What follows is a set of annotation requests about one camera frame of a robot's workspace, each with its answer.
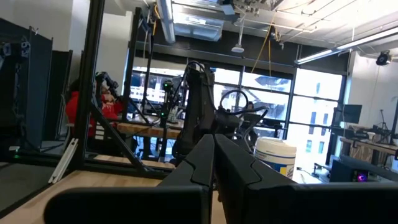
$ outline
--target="white wall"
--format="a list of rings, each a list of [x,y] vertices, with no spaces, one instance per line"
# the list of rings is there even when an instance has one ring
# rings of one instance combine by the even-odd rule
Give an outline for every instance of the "white wall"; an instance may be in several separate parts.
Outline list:
[[[362,105],[359,125],[371,127],[382,122],[380,110],[391,129],[398,96],[398,63],[386,67],[376,65],[376,59],[353,54],[354,66],[349,76],[347,104]]]
[[[0,18],[14,21],[14,0],[0,0]]]
[[[39,34],[54,38],[54,50],[69,50],[73,0],[14,0],[14,23],[39,28]]]
[[[74,0],[70,24],[69,49],[73,50],[69,82],[79,77],[81,51],[85,47],[90,0]]]
[[[123,86],[131,22],[132,12],[127,12],[126,16],[104,14],[99,40],[96,71],[108,72],[119,83],[119,94]]]

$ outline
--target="purple light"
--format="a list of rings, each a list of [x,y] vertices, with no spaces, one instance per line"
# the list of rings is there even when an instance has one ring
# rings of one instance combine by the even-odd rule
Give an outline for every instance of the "purple light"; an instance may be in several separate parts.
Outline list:
[[[358,179],[358,182],[365,182],[368,178],[364,174],[359,174],[357,179]]]

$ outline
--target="white bucket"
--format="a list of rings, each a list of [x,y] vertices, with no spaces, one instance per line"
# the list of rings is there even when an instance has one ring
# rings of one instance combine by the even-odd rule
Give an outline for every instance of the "white bucket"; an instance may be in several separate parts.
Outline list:
[[[261,137],[257,139],[254,156],[291,179],[293,178],[296,150],[295,146],[282,140]]]

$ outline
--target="window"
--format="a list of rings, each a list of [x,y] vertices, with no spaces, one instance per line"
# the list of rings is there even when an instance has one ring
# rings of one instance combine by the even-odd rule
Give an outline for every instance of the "window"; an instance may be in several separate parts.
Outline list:
[[[131,77],[130,97],[135,101],[141,101],[144,96],[144,85],[146,76],[146,67],[134,67]],[[178,79],[184,73],[183,70],[174,70],[168,68],[150,68],[152,75],[149,75],[147,99],[153,104],[162,104],[164,102],[163,82],[172,80],[176,86]]]
[[[315,124],[315,120],[317,119],[317,112],[312,112],[311,113],[311,123],[310,124]]]
[[[317,83],[316,93],[319,94],[319,90],[321,89],[321,83]]]
[[[212,68],[212,70],[214,71],[215,82],[235,85],[239,84],[240,72],[222,68]]]
[[[305,152],[311,152],[311,148],[312,148],[312,141],[307,140],[307,147],[305,148]]]
[[[323,153],[324,145],[325,145],[325,142],[319,142],[318,154],[322,154]]]
[[[316,114],[333,114],[335,107],[337,107],[337,102],[314,100],[304,96],[294,96],[290,120],[292,122],[303,124],[319,124],[330,126],[331,119],[326,119],[326,123],[324,124],[322,119],[316,118],[314,112]]]
[[[248,72],[244,72],[242,78],[242,86],[262,88],[265,90],[284,91],[286,93],[290,91],[291,84],[292,81],[288,79]]]
[[[297,69],[294,93],[338,100],[342,79],[341,75]]]
[[[230,90],[235,90],[235,87],[230,87],[230,86],[224,86],[224,85],[214,85],[214,91],[213,91],[213,99],[214,99],[214,105],[216,108],[220,105],[220,100],[221,97],[228,91]],[[223,100],[223,108],[224,109],[230,109],[231,111],[234,110],[236,104],[236,93],[231,93],[228,96],[226,96]]]
[[[308,133],[309,134],[313,134],[313,130],[314,130],[314,127],[309,127],[310,129],[308,130]]]
[[[324,114],[323,115],[323,125],[327,125],[328,124],[328,117],[329,117],[329,114]]]
[[[301,124],[289,124],[289,130],[287,131],[287,141],[297,147],[296,165],[299,167],[313,168],[314,162],[324,163],[326,161],[327,150],[319,153],[307,152],[307,140],[314,142],[324,142],[324,145],[329,145],[330,132],[326,132],[325,135],[321,135],[322,128],[314,127],[313,134],[308,134],[308,125]]]
[[[242,89],[243,92],[248,96],[249,101],[253,102],[254,108],[260,106],[269,107],[269,111],[266,118],[271,119],[286,119],[287,102],[289,96],[280,93],[269,93],[266,91],[251,90],[248,88]],[[239,106],[245,106],[246,100],[243,96],[239,98]],[[263,114],[264,111],[258,111],[257,114]]]

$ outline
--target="desk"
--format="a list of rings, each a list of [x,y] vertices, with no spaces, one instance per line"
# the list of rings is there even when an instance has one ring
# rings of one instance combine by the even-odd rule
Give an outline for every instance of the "desk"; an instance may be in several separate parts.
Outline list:
[[[383,161],[388,154],[395,155],[396,150],[398,150],[397,146],[374,143],[367,139],[357,141],[353,139],[341,138],[340,141],[343,143],[341,153],[355,159],[371,162],[373,165],[384,163]]]
[[[124,157],[116,157],[116,156],[106,156],[106,155],[98,155],[94,157],[94,159],[102,160],[102,161],[111,161],[111,162],[122,162],[126,164],[131,164],[128,158]],[[161,168],[169,168],[175,169],[175,166],[168,162],[155,162],[155,161],[145,161],[141,160],[143,164],[151,167],[161,167]]]
[[[156,116],[146,116],[149,122],[153,123],[158,120]],[[140,117],[136,116],[130,121],[135,121],[138,123],[145,123],[145,121]],[[179,120],[177,124],[167,123],[169,125],[169,129],[167,129],[167,139],[176,139],[178,134],[180,134],[181,129],[184,126],[184,121]],[[118,131],[123,134],[135,134],[138,133],[140,136],[145,137],[155,137],[162,138],[163,137],[163,128],[151,127],[140,124],[127,124],[127,123],[119,123]]]
[[[74,171],[60,182],[52,185],[41,194],[29,200],[0,220],[0,224],[24,223],[44,224],[43,212],[47,202],[58,193],[75,187],[155,187],[161,180],[130,177],[97,172]],[[213,192],[212,223],[226,223],[223,206],[217,201],[217,192]]]

